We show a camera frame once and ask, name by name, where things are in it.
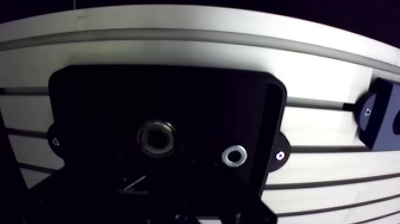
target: bolt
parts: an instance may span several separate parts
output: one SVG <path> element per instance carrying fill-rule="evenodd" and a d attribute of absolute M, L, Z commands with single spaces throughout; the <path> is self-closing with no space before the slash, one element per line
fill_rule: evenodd
<path fill-rule="evenodd" d="M 275 158 L 277 160 L 283 160 L 283 158 L 285 157 L 285 153 L 283 151 L 279 151 L 279 153 L 276 154 Z"/>
<path fill-rule="evenodd" d="M 57 138 L 54 138 L 53 141 L 52 141 L 52 143 L 53 143 L 53 145 L 55 145 L 55 146 L 60 146 L 60 142 L 58 141 Z"/>
<path fill-rule="evenodd" d="M 371 115 L 372 110 L 367 108 L 364 112 L 364 116 L 369 117 Z"/>

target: hole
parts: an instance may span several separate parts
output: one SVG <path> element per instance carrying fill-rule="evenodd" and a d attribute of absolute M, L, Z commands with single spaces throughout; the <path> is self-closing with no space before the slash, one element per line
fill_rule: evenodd
<path fill-rule="evenodd" d="M 228 160 L 230 160 L 233 163 L 237 163 L 240 158 L 242 158 L 242 155 L 238 151 L 232 151 L 228 154 Z"/>
<path fill-rule="evenodd" d="M 165 148 L 168 144 L 168 136 L 160 130 L 151 130 L 147 134 L 147 143 L 153 148 Z"/>
<path fill-rule="evenodd" d="M 395 135 L 400 135 L 400 111 L 397 112 L 395 120 L 393 122 L 393 133 Z"/>

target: metal washer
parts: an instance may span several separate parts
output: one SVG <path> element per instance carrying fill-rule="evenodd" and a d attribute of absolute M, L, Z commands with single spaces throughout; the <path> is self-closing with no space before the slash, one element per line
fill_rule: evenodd
<path fill-rule="evenodd" d="M 232 152 L 238 152 L 238 153 L 240 153 L 240 159 L 239 159 L 238 161 L 230 161 L 230 160 L 229 160 L 228 156 L 229 156 L 229 154 L 232 153 Z M 241 145 L 232 145 L 231 147 L 228 147 L 227 149 L 225 149 L 225 150 L 222 152 L 221 159 L 222 159 L 222 162 L 223 162 L 226 166 L 229 166 L 229 167 L 239 167 L 239 166 L 243 165 L 243 164 L 246 162 L 246 160 L 247 160 L 247 151 L 246 151 L 246 149 L 245 149 L 243 146 L 241 146 Z"/>

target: dark background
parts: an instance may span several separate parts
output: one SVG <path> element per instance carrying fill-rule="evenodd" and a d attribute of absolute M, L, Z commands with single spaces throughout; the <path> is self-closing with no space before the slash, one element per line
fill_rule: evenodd
<path fill-rule="evenodd" d="M 400 48 L 399 0 L 12 0 L 1 1 L 0 23 L 33 15 L 129 4 L 212 5 L 263 11 L 349 30 Z"/>

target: white panel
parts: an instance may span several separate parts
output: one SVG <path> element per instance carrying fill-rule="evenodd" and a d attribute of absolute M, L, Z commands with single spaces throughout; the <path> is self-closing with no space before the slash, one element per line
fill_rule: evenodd
<path fill-rule="evenodd" d="M 280 130 L 296 146 L 364 146 L 351 112 L 286 107 Z"/>
<path fill-rule="evenodd" d="M 267 184 L 337 181 L 400 172 L 400 151 L 292 154 Z"/>
<path fill-rule="evenodd" d="M 48 96 L 2 96 L 0 109 L 8 128 L 47 132 L 53 124 Z"/>
<path fill-rule="evenodd" d="M 0 52 L 0 86 L 47 86 L 70 64 L 174 64 L 267 71 L 289 97 L 355 102 L 372 69 L 343 61 L 253 46 L 179 41 L 108 41 Z"/>
<path fill-rule="evenodd" d="M 201 224 L 221 224 L 222 222 L 220 220 L 199 220 Z"/>
<path fill-rule="evenodd" d="M 400 214 L 394 214 L 392 216 L 384 217 L 382 219 L 377 219 L 371 222 L 367 222 L 365 224 L 399 224 L 400 223 Z"/>
<path fill-rule="evenodd" d="M 174 28 L 271 36 L 397 64 L 398 50 L 351 32 L 281 15 L 217 7 L 135 5 L 42 15 L 0 26 L 0 41 L 77 30 Z"/>
<path fill-rule="evenodd" d="M 31 188 L 46 179 L 50 174 L 41 173 L 33 170 L 27 170 L 20 168 L 22 177 L 24 178 L 25 184 L 28 188 Z"/>
<path fill-rule="evenodd" d="M 400 178 L 393 178 L 319 188 L 268 190 L 262 194 L 262 201 L 275 213 L 291 213 L 362 203 L 398 194 Z"/>
<path fill-rule="evenodd" d="M 338 210 L 324 213 L 307 214 L 278 218 L 278 224 L 349 224 L 345 222 L 349 210 Z"/>
<path fill-rule="evenodd" d="M 278 219 L 278 224 L 349 224 L 383 216 L 398 210 L 400 210 L 400 198 L 345 210 L 281 217 Z M 376 223 L 381 224 L 384 222 L 377 220 Z"/>
<path fill-rule="evenodd" d="M 59 169 L 64 161 L 51 150 L 46 139 L 9 135 L 12 150 L 19 163 Z"/>
<path fill-rule="evenodd" d="M 346 223 L 360 222 L 400 210 L 400 198 L 350 209 Z"/>

